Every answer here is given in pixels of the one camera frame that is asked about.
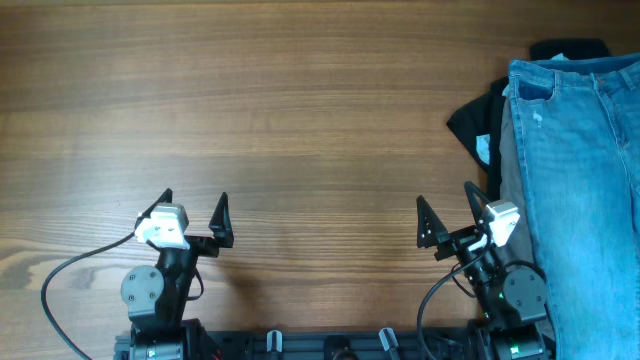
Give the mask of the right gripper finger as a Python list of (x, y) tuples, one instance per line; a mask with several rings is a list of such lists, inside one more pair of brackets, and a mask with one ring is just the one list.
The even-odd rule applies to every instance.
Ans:
[(425, 197), (418, 196), (416, 205), (418, 215), (417, 247), (429, 248), (447, 242), (449, 240), (449, 232)]
[(466, 181), (464, 190), (469, 202), (470, 210), (474, 218), (474, 222), (478, 223), (484, 207), (491, 202), (487, 195), (473, 182)]

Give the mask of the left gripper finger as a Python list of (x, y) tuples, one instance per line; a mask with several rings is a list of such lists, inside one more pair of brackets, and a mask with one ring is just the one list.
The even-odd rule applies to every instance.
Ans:
[(229, 214), (228, 194), (223, 192), (209, 221), (209, 229), (218, 247), (232, 248), (234, 234)]
[(155, 207), (161, 203), (171, 203), (173, 198), (173, 191), (171, 188), (167, 188), (158, 198), (152, 203), (146, 210), (138, 214), (136, 219), (136, 224), (140, 225), (141, 222), (149, 218), (151, 216), (151, 212), (155, 209)]

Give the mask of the light blue denim jeans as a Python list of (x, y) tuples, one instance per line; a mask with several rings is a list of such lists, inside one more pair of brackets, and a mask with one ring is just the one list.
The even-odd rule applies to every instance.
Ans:
[(515, 61), (528, 225), (561, 359), (639, 355), (639, 58)]

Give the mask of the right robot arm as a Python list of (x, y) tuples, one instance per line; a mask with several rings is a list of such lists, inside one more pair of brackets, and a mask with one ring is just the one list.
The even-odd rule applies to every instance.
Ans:
[[(474, 223), (450, 232), (424, 196), (416, 198), (417, 246), (435, 248), (441, 261), (454, 257), (458, 265), (439, 279), (421, 301), (416, 321), (418, 354), (422, 359), (553, 359), (555, 341), (538, 324), (548, 319), (547, 278), (526, 260), (503, 261), (497, 249), (510, 240), (520, 220), (518, 207), (491, 201), (474, 183), (464, 183)], [(471, 320), (453, 340), (423, 326), (427, 304), (456, 276), (471, 286), (484, 319)]]

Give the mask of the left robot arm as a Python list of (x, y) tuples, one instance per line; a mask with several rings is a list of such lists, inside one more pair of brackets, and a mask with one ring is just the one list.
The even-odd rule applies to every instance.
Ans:
[(234, 234), (229, 200), (222, 193), (209, 221), (210, 236), (187, 235), (185, 208), (166, 189), (138, 215), (134, 236), (159, 253), (153, 266), (133, 268), (121, 283), (120, 294), (131, 321), (130, 335), (118, 337), (115, 360), (187, 360), (223, 357), (222, 350), (198, 319), (183, 318), (186, 304), (200, 298), (189, 294), (201, 257), (216, 258), (231, 248)]

